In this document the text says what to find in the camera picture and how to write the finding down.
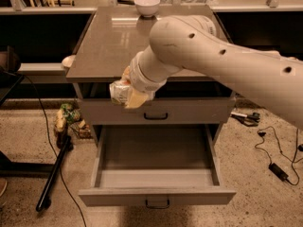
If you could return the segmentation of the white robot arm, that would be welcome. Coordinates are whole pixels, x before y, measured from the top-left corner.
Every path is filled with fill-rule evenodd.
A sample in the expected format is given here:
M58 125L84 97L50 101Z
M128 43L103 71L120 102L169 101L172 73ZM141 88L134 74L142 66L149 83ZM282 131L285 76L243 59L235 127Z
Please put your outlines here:
M217 80L303 129L303 61L224 42L204 30L202 16L169 16L151 28L149 46L129 67L126 106L138 108L149 93L183 69Z

